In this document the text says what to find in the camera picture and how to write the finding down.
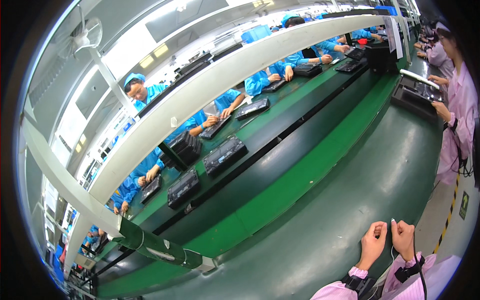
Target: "blue plastic bin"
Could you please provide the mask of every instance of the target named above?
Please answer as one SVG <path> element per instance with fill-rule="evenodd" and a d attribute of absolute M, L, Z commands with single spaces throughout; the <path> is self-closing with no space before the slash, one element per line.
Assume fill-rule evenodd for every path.
<path fill-rule="evenodd" d="M 272 32 L 267 25 L 257 26 L 252 28 L 241 35 L 242 40 L 244 40 L 247 44 L 253 43 L 254 41 L 258 41 L 266 36 L 271 35 Z"/>
<path fill-rule="evenodd" d="M 396 16 L 396 15 L 397 15 L 396 9 L 395 9 L 395 7 L 393 7 L 393 6 L 382 6 L 382 5 L 378 5 L 378 6 L 375 6 L 375 9 L 378 9 L 378 10 L 388 10 L 392 16 Z"/>

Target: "pink uniform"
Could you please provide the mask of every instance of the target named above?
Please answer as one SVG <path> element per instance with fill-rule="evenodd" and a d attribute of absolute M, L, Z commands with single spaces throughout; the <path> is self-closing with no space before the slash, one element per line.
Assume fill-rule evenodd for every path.
<path fill-rule="evenodd" d="M 417 259 L 420 261 L 421 252 L 417 253 Z M 429 299 L 436 299 L 443 291 L 444 287 L 452 278 L 461 259 L 457 256 L 448 256 L 436 265 L 436 254 L 429 255 L 425 258 L 425 263 L 422 266 L 423 277 L 427 286 L 427 295 Z M 423 300 L 423 284 L 420 274 L 415 274 L 404 283 L 398 281 L 395 277 L 395 272 L 398 268 L 409 268 L 415 265 L 415 258 L 409 262 L 405 262 L 399 255 L 388 271 L 385 280 L 384 289 L 382 291 L 381 300 Z M 368 275 L 367 271 L 359 270 L 352 267 L 348 272 L 350 276 L 358 276 L 365 278 Z M 310 300 L 357 300 L 358 295 L 355 291 L 346 288 L 341 281 L 336 281 L 321 288 L 315 293 Z"/>
<path fill-rule="evenodd" d="M 448 86 L 448 103 L 451 120 L 448 128 L 444 130 L 437 179 L 450 185 L 455 182 L 458 172 L 457 147 L 461 150 L 462 159 L 466 159 L 472 151 L 474 120 L 479 115 L 477 91 L 465 62 L 462 63 L 460 75 L 457 75 L 456 68 L 454 69 Z M 457 127 L 453 132 L 450 128 L 455 120 Z"/>
<path fill-rule="evenodd" d="M 429 63 L 438 67 L 446 78 L 452 79 L 455 67 L 440 42 L 436 42 L 433 48 L 427 49 L 427 59 Z"/>

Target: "hand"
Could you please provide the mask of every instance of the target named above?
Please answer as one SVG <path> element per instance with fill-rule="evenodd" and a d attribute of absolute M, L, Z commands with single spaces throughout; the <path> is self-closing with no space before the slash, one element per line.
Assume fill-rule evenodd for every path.
<path fill-rule="evenodd" d="M 147 184 L 147 179 L 145 176 L 141 176 L 138 178 L 138 185 L 140 186 L 144 186 Z"/>
<path fill-rule="evenodd" d="M 146 180 L 147 182 L 152 182 L 155 175 L 160 171 L 160 167 L 158 165 L 153 165 L 153 167 L 147 172 Z"/>
<path fill-rule="evenodd" d="M 350 46 L 349 46 L 349 45 L 341 45 L 341 46 L 340 46 L 340 45 L 336 45 L 335 48 L 336 48 L 335 51 L 345 53 L 345 51 L 347 51 L 347 50 L 350 49 Z"/>
<path fill-rule="evenodd" d="M 387 223 L 378 221 L 370 225 L 367 233 L 361 238 L 361 257 L 355 265 L 358 269 L 365 271 L 370 269 L 384 250 L 386 235 Z"/>
<path fill-rule="evenodd" d="M 208 116 L 207 120 L 204 122 L 204 127 L 210 127 L 218 123 L 217 116 Z"/>
<path fill-rule="evenodd" d="M 320 58 L 322 60 L 322 62 L 324 64 L 329 64 L 332 62 L 333 58 L 332 56 L 328 55 L 328 54 L 325 54 L 325 55 L 322 55 L 322 57 Z"/>
<path fill-rule="evenodd" d="M 450 122 L 452 115 L 448 111 L 448 108 L 442 102 L 433 101 L 432 106 L 437 110 L 437 115 L 440 116 L 445 122 Z"/>
<path fill-rule="evenodd" d="M 342 44 L 346 44 L 347 43 L 347 38 L 342 36 L 341 38 L 339 38 L 338 40 L 336 40 L 337 43 L 342 43 Z"/>
<path fill-rule="evenodd" d="M 448 84 L 448 79 L 438 77 L 438 76 L 435 76 L 435 75 L 430 75 L 430 76 L 428 76 L 427 79 L 428 80 L 433 80 L 433 82 L 438 84 L 438 85 L 447 85 Z"/>
<path fill-rule="evenodd" d="M 293 69 L 291 66 L 285 67 L 285 80 L 290 81 L 293 78 Z"/>
<path fill-rule="evenodd" d="M 415 232 L 415 226 L 409 225 L 404 221 L 400 221 L 397 224 L 396 221 L 392 219 L 393 247 L 406 262 L 410 261 L 414 255 L 413 232 Z"/>
<path fill-rule="evenodd" d="M 220 118 L 224 119 L 224 118 L 228 117 L 229 115 L 231 115 L 232 112 L 233 112 L 233 107 L 226 108 L 222 111 L 222 114 L 220 115 Z"/>
<path fill-rule="evenodd" d="M 275 74 L 272 74 L 272 75 L 270 75 L 270 76 L 268 77 L 268 80 L 270 81 L 270 83 L 275 82 L 275 81 L 278 81 L 278 80 L 280 80 L 280 79 L 282 79 L 282 78 L 280 77 L 280 75 L 278 75 L 278 74 L 276 74 L 276 73 L 275 73 Z"/>
<path fill-rule="evenodd" d="M 126 213 L 127 210 L 128 210 L 128 202 L 123 201 L 123 203 L 121 204 L 121 212 Z"/>

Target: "white device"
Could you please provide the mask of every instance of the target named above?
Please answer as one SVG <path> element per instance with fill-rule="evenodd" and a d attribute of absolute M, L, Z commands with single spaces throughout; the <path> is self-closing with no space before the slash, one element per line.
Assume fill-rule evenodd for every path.
<path fill-rule="evenodd" d="M 437 90 L 440 89 L 440 86 L 430 80 L 428 80 L 427 78 L 425 77 L 421 77 L 420 75 L 418 74 L 415 74 L 414 72 L 410 72 L 410 71 L 407 71 L 407 70 L 404 70 L 404 69 L 401 69 L 400 70 L 400 74 L 403 74 L 403 75 L 407 75 L 407 76 L 410 76 L 418 81 L 421 81 L 423 82 L 424 84 L 429 84 L 431 86 L 433 86 L 434 88 L 436 88 Z"/>

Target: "fluorescent light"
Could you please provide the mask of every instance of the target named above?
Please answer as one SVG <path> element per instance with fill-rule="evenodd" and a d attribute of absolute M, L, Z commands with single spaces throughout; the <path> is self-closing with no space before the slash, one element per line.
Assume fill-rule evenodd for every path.
<path fill-rule="evenodd" d="M 153 62 L 153 57 L 150 56 L 150 55 L 148 55 L 147 57 L 145 57 L 144 59 L 142 59 L 142 60 L 140 61 L 140 66 L 145 69 L 145 68 L 148 67 L 148 65 L 151 64 L 152 62 Z"/>
<path fill-rule="evenodd" d="M 162 44 L 158 46 L 155 50 L 153 50 L 153 54 L 155 54 L 156 57 L 160 57 L 160 55 L 164 54 L 167 51 L 168 51 L 167 45 Z"/>

